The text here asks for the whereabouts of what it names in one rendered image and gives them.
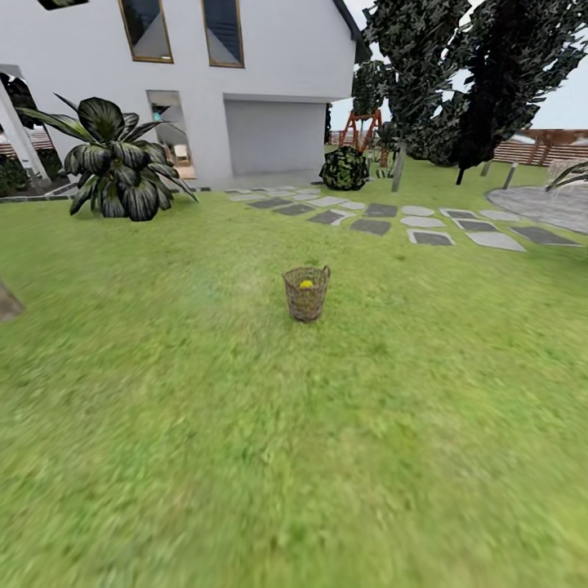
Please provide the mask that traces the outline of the wicker basket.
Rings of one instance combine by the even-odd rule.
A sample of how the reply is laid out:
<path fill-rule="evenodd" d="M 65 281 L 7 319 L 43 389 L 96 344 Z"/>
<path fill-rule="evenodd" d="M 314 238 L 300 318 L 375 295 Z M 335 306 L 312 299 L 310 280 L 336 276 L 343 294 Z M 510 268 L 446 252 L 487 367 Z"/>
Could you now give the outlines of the wicker basket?
<path fill-rule="evenodd" d="M 323 281 L 313 287 L 296 285 L 295 281 L 290 280 L 290 272 L 282 275 L 287 292 L 288 312 L 297 321 L 316 321 L 321 316 L 332 269 L 326 265 L 324 270 L 316 270 L 315 273 Z"/>

